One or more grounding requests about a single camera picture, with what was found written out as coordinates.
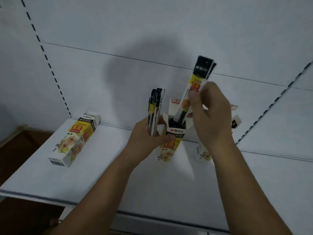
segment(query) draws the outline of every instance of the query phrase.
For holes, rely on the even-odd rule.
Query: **person's left hand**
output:
[[[137,165],[146,159],[156,147],[175,140],[174,135],[159,136],[158,132],[156,132],[156,136],[150,136],[147,131],[147,120],[148,118],[146,117],[135,124],[127,145],[123,150],[128,157],[131,157],[129,159]],[[158,124],[166,124],[161,115]]]

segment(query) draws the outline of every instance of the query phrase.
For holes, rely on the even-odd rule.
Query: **white metal shelf back panel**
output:
[[[25,0],[47,43],[288,85],[311,62],[313,0]]]
[[[67,120],[1,189],[26,198],[78,203],[119,154],[131,131],[100,125],[70,168],[52,165],[48,153],[74,122]],[[155,162],[150,155],[131,174],[119,210],[227,230],[214,166],[194,161],[196,146],[182,142],[169,163]],[[313,164],[251,153],[244,157],[291,230],[311,234]]]
[[[192,74],[191,70],[140,60],[116,57],[69,47],[44,44],[62,86],[73,117],[86,110],[98,112],[101,122],[133,128],[147,116],[151,90],[165,88],[162,110],[167,112],[171,97],[180,99]],[[242,124],[234,131],[237,141],[285,89],[283,86],[260,83],[212,74],[231,104],[238,109]],[[194,129],[186,140],[198,141]]]
[[[313,90],[313,63],[302,76],[292,85],[294,88]]]
[[[70,117],[21,0],[1,2],[0,104],[18,124],[56,130]]]
[[[313,91],[290,88],[238,144],[241,150],[313,160]]]

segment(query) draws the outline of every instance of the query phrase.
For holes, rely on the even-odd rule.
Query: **white wall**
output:
[[[13,116],[8,112],[7,108],[0,104],[1,114],[1,130],[0,130],[0,142],[14,132],[18,123],[14,120]]]
[[[70,115],[25,8],[0,5],[0,104],[18,124],[56,130]]]

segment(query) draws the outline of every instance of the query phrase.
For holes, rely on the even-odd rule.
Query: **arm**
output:
[[[122,199],[129,176],[157,146],[172,136],[151,137],[147,118],[136,123],[124,150],[100,176],[92,189],[52,234],[107,234]]]
[[[210,151],[230,233],[292,234],[268,201],[231,134],[231,110],[217,85],[190,91],[194,126]]]

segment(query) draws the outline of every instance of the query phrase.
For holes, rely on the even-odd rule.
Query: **brown floor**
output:
[[[0,148],[0,185],[2,185],[49,137],[50,133],[24,131]],[[6,198],[0,203],[0,233],[43,234],[52,218],[64,207]]]

